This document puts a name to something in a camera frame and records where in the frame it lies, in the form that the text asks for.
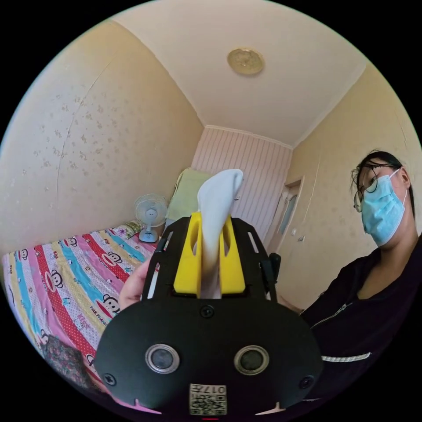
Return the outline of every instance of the hand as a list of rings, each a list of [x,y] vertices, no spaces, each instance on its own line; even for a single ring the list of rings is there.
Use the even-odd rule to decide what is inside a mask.
[[[151,257],[143,262],[126,280],[119,296],[121,311],[141,300],[150,261]]]

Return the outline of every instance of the white fan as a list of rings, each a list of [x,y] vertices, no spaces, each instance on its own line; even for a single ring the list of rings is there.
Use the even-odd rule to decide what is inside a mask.
[[[158,233],[153,227],[162,225],[167,218],[168,204],[163,196],[150,193],[139,197],[135,202],[135,217],[146,226],[139,233],[141,242],[154,243],[158,240]]]

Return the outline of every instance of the black jacket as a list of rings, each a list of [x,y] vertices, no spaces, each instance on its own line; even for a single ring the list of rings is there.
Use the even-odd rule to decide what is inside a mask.
[[[324,369],[306,398],[318,400],[292,406],[283,412],[285,417],[300,416],[349,387],[398,332],[422,281],[422,236],[401,276],[371,298],[359,300],[357,293],[379,259],[376,249],[342,268],[328,289],[302,312],[320,347]]]

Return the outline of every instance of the doorway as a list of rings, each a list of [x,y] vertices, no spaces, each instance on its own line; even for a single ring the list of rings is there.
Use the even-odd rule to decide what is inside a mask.
[[[273,222],[264,241],[268,253],[277,252],[283,242],[296,211],[301,186],[302,180],[297,180],[286,185],[283,189]]]

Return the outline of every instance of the qr code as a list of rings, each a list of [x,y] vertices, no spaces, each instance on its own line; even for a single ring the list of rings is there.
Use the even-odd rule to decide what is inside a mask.
[[[227,414],[226,386],[191,384],[189,408],[191,415],[217,416]]]

